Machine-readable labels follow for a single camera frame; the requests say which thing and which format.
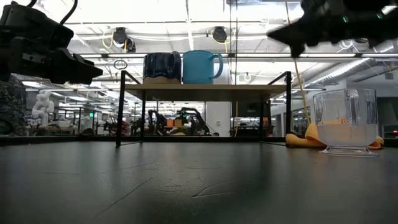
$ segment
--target dark table surface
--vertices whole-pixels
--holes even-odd
[[[397,223],[398,150],[258,143],[0,147],[1,223]]]

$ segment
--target wooden shelf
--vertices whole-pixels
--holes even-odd
[[[259,101],[283,93],[285,85],[126,85],[126,91],[147,101]]]

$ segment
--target orange cloth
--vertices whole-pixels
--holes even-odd
[[[343,120],[339,120],[335,122],[328,122],[328,124],[340,122],[345,123]],[[305,139],[301,139],[294,134],[287,134],[286,144],[292,147],[326,147],[324,143],[320,142],[318,137],[318,128],[314,123],[310,124],[310,126],[307,128],[307,131],[305,132]],[[374,142],[368,146],[368,148],[381,149],[383,145],[383,138],[378,136]]]

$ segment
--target glass base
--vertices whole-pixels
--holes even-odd
[[[320,153],[337,155],[337,156],[378,156],[378,154],[370,151],[367,147],[341,147],[328,146]]]

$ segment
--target clear plastic cup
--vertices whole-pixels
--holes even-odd
[[[377,137],[376,91],[345,89],[313,96],[315,123],[322,153],[376,156],[368,149]]]

